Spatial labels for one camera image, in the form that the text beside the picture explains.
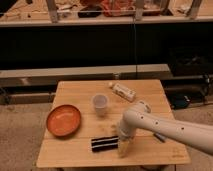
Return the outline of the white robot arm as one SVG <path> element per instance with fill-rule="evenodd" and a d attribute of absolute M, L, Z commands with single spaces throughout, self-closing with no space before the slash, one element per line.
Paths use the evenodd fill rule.
<path fill-rule="evenodd" d="M 213 156 L 213 126 L 166 119 L 151 113 L 143 101 L 131 105 L 117 124 L 120 140 L 132 139 L 137 129 L 144 129 Z"/>

